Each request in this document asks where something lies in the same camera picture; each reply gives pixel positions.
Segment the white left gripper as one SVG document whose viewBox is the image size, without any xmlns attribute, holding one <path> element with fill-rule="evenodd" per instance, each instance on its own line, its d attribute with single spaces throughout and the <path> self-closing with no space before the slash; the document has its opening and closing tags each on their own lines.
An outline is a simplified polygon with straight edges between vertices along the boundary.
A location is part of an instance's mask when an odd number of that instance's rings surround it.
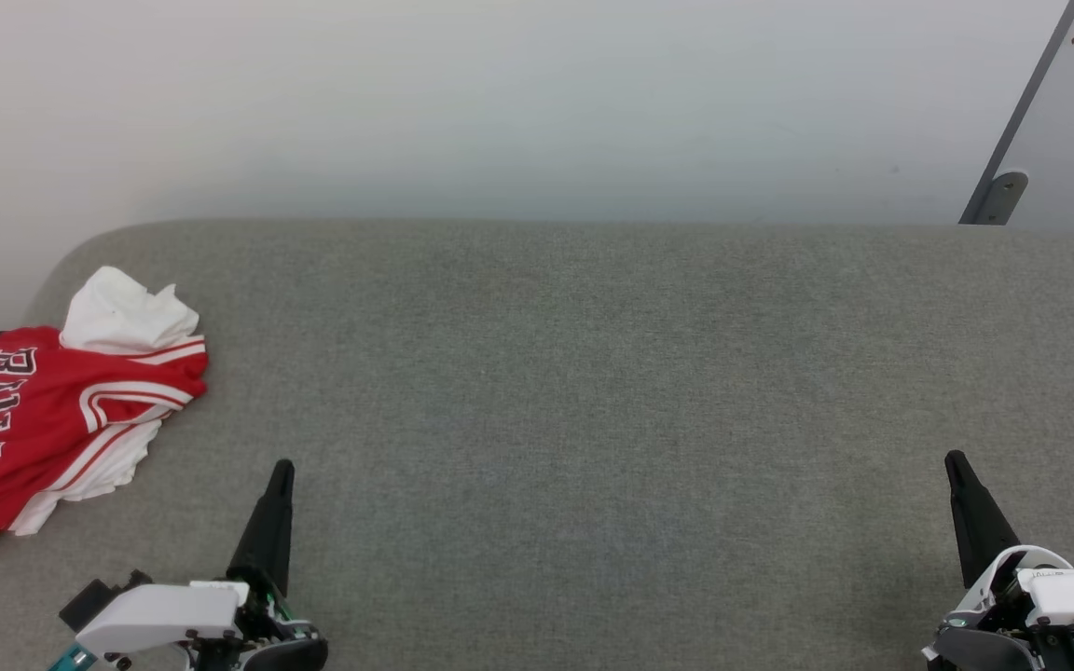
<svg viewBox="0 0 1074 671">
<path fill-rule="evenodd" d="M 274 464 L 220 581 L 124 585 L 93 581 L 76 596 L 76 668 L 131 670 L 137 653 L 170 647 L 186 670 L 323 670 L 329 645 L 287 608 L 296 468 Z"/>
</svg>

